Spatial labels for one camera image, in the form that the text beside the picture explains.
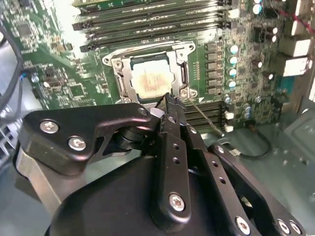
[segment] cable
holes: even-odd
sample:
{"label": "cable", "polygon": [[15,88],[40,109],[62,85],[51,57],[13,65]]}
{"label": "cable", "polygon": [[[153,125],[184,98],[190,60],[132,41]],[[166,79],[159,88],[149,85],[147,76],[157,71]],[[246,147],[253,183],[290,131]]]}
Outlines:
{"label": "cable", "polygon": [[18,118],[21,117],[22,112],[22,95],[23,95],[23,78],[27,77],[27,73],[23,73],[20,76],[19,82],[19,94],[18,94],[18,101],[17,101],[17,108],[13,115],[6,115],[4,118],[0,119],[0,126],[5,124],[10,124],[15,122]]}
{"label": "cable", "polygon": [[0,32],[3,34],[4,38],[8,41],[8,43],[11,45],[11,48],[16,56],[17,64],[14,69],[11,81],[4,92],[4,94],[0,97],[0,111],[2,111],[5,106],[8,104],[11,96],[13,95],[13,92],[15,90],[15,86],[17,85],[21,71],[23,69],[23,58],[22,53],[19,50],[18,46],[13,40],[13,37],[2,27],[0,26]]}
{"label": "cable", "polygon": [[256,155],[256,156],[251,156],[251,155],[246,155],[242,152],[240,152],[238,149],[236,149],[231,143],[229,140],[227,139],[220,139],[218,140],[218,143],[220,143],[221,145],[224,145],[225,147],[227,147],[230,152],[232,153],[232,155],[237,155],[237,156],[240,156],[242,158],[246,158],[246,159],[251,159],[251,160],[257,160],[257,159],[260,159],[262,157],[264,157],[265,155],[267,155],[269,152],[271,152],[272,150],[272,145],[270,143],[270,141],[266,138],[265,135],[263,135],[262,133],[260,133],[255,126],[253,125],[249,125],[248,128],[257,134],[257,136],[263,140],[266,144],[267,144],[267,150],[264,151],[262,154],[260,155]]}
{"label": "cable", "polygon": [[267,144],[267,150],[265,152],[263,152],[262,154],[260,155],[257,155],[257,156],[251,156],[251,155],[246,155],[246,154],[243,154],[242,152],[240,153],[240,157],[243,157],[243,158],[247,158],[247,159],[258,159],[260,157],[264,157],[265,155],[267,155],[271,150],[272,150],[272,145],[270,143],[270,141],[266,138],[265,135],[263,135],[262,133],[260,133],[256,127],[254,127],[253,125],[249,125],[249,129],[253,132],[255,132],[257,134],[257,136],[262,140],[264,141],[266,144]]}
{"label": "cable", "polygon": [[297,15],[295,14],[290,14],[288,12],[285,12],[285,11],[282,11],[282,10],[278,10],[278,12],[283,15],[283,16],[286,16],[286,17],[293,17],[293,19],[295,21],[298,21],[300,22],[305,28],[307,28],[309,30],[310,33],[315,33],[315,29],[313,29],[308,23],[302,21]]}

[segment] hole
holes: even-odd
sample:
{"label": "hole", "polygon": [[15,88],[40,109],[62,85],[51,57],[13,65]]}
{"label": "hole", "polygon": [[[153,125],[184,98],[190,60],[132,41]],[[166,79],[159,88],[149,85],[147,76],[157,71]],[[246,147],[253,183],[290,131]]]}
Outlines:
{"label": "hole", "polygon": [[219,166],[215,161],[213,161],[212,164],[213,164],[215,167],[218,167],[218,166]]}
{"label": "hole", "polygon": [[226,184],[225,180],[222,177],[220,177],[219,180],[221,183]]}
{"label": "hole", "polygon": [[300,162],[303,164],[303,165],[308,165],[309,164],[309,161],[308,160],[304,160],[303,158],[300,158]]}
{"label": "hole", "polygon": [[174,124],[176,123],[176,120],[173,117],[168,117],[168,120]]}
{"label": "hole", "polygon": [[173,144],[173,148],[175,148],[176,150],[179,149],[179,146],[177,144]]}
{"label": "hole", "polygon": [[175,164],[180,164],[181,162],[178,160],[178,158],[177,157],[173,157],[173,162],[175,163]]}
{"label": "hole", "polygon": [[94,154],[97,153],[102,146],[105,138],[104,137],[97,137],[95,140],[95,147],[94,147]]}

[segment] cpu socket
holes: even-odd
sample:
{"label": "cpu socket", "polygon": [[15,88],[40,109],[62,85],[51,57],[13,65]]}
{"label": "cpu socket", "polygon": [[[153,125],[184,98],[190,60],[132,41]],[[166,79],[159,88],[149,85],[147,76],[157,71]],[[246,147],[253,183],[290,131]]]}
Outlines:
{"label": "cpu socket", "polygon": [[182,99],[197,96],[188,76],[188,55],[195,47],[192,41],[146,44],[118,49],[102,62],[113,67],[123,103],[149,108],[167,92]]}

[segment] black cable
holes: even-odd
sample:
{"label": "black cable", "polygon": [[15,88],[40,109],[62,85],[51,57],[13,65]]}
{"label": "black cable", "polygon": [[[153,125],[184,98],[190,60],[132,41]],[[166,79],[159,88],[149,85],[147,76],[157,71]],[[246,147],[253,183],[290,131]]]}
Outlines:
{"label": "black cable", "polygon": [[263,152],[262,154],[256,155],[256,156],[246,155],[241,152],[239,155],[240,157],[247,158],[247,159],[259,159],[260,157],[264,157],[265,155],[267,155],[272,150],[272,145],[265,135],[260,133],[257,129],[254,129],[253,132],[255,132],[258,135],[258,137],[267,144],[267,150]]}
{"label": "black cable", "polygon": [[264,141],[267,144],[267,150],[264,151],[262,154],[260,155],[256,155],[256,156],[252,156],[252,155],[246,155],[242,152],[240,152],[238,149],[236,149],[228,139],[220,139],[218,140],[218,143],[220,143],[221,145],[224,145],[227,149],[229,149],[229,151],[233,154],[233,155],[238,155],[242,158],[246,158],[246,159],[251,159],[251,160],[257,160],[260,159],[262,157],[264,157],[265,155],[267,155],[269,152],[271,152],[272,150],[272,144],[270,143],[270,141],[266,138],[265,135],[263,135],[261,132],[259,132],[253,125],[249,125],[248,128],[253,131],[254,133],[256,133],[258,135],[258,137]]}
{"label": "black cable", "polygon": [[2,40],[0,40],[0,47],[2,47],[6,42],[5,37],[3,36]]}
{"label": "black cable", "polygon": [[17,104],[17,108],[14,112],[14,115],[6,115],[4,118],[1,118],[0,119],[0,126],[13,123],[18,118],[21,117],[22,95],[23,95],[23,84],[22,84],[22,80],[20,80],[20,82],[19,82],[19,94],[18,94],[18,101],[17,101],[18,104]]}
{"label": "black cable", "polygon": [[19,81],[21,71],[23,69],[23,58],[22,53],[16,43],[13,40],[13,37],[0,25],[0,32],[3,34],[3,37],[8,41],[8,43],[11,45],[11,48],[16,56],[17,64],[14,69],[11,81],[4,92],[4,94],[0,97],[0,111],[2,111],[5,106],[8,104],[11,96],[13,95],[13,92],[15,90],[15,87]]}

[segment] motherboard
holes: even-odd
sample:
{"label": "motherboard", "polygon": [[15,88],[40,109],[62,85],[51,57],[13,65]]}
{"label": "motherboard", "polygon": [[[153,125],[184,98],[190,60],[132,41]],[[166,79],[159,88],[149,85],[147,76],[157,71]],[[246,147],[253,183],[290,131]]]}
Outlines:
{"label": "motherboard", "polygon": [[273,62],[288,60],[278,52],[290,27],[279,14],[287,2],[2,0],[0,15],[43,109],[149,109],[170,92],[187,104],[190,124],[208,126],[194,103],[229,132],[247,119],[280,117],[277,78],[297,75]]}

